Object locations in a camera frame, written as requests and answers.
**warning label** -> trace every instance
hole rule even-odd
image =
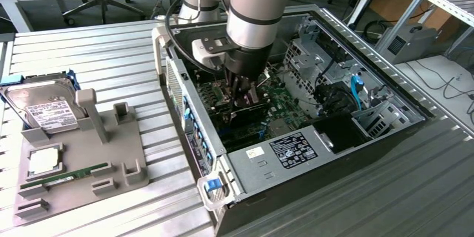
[[[66,101],[31,105],[26,110],[43,130],[77,123]]]
[[[290,169],[317,156],[300,132],[270,142],[269,146],[285,169]]]

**metal bracket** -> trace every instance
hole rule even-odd
[[[240,46],[237,46],[237,44],[234,44],[225,36],[214,38],[205,37],[201,39],[201,45],[209,54],[217,54],[240,48]]]

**blue cable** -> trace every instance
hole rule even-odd
[[[357,94],[356,94],[356,85],[363,86],[363,81],[361,81],[359,76],[353,75],[351,77],[351,79],[349,79],[349,90],[351,90],[353,98],[355,98],[357,109],[361,110],[360,99],[359,99]]]

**gray plastic holder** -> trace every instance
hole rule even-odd
[[[97,176],[101,176],[101,175],[105,175],[105,174],[109,174],[114,171],[114,166],[112,165],[112,163],[108,161],[106,162],[106,166],[98,168],[98,169],[94,169],[90,171],[90,174],[91,176],[96,178]]]
[[[21,197],[26,198],[34,194],[45,193],[47,191],[46,187],[43,187],[42,184],[37,184],[31,187],[19,189],[17,191],[17,194],[21,195]]]
[[[130,169],[126,169],[125,163],[121,162],[121,170],[126,185],[140,182],[145,176],[138,159],[134,160],[134,167]]]
[[[75,91],[75,103],[77,105],[85,109],[86,115],[90,119],[93,128],[96,129],[100,142],[108,143],[109,136],[106,134],[104,123],[97,113],[96,103],[97,103],[97,96],[96,91],[93,89],[83,89]]]
[[[101,195],[104,193],[114,191],[117,188],[117,185],[116,185],[112,178],[106,178],[106,179],[102,179],[100,181],[90,183],[90,187],[91,187],[93,194]]]
[[[23,139],[34,146],[34,144],[45,142],[49,140],[47,135],[41,128],[33,128],[29,130],[21,131]]]
[[[47,208],[49,205],[46,201],[43,201],[42,198],[37,198],[34,200],[22,202],[14,210],[14,215],[17,215],[19,218],[23,218],[26,216],[46,212]]]
[[[117,125],[133,120],[133,114],[128,108],[126,102],[113,104],[113,116],[116,118]]]

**ventilation grille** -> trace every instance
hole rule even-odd
[[[173,105],[176,107],[176,111],[177,111],[178,115],[181,115],[182,114],[182,91],[180,89],[180,86],[177,83],[177,78],[176,78],[176,75],[172,70],[169,62],[165,64],[165,73],[166,73],[165,79],[166,79],[166,83],[168,83],[169,96],[173,100]]]
[[[385,123],[380,122],[375,127],[372,127],[368,135],[373,138],[380,136],[381,130],[384,130],[385,126],[387,126]]]
[[[399,36],[396,36],[387,49],[393,55],[397,55],[404,44],[405,44],[405,41]]]

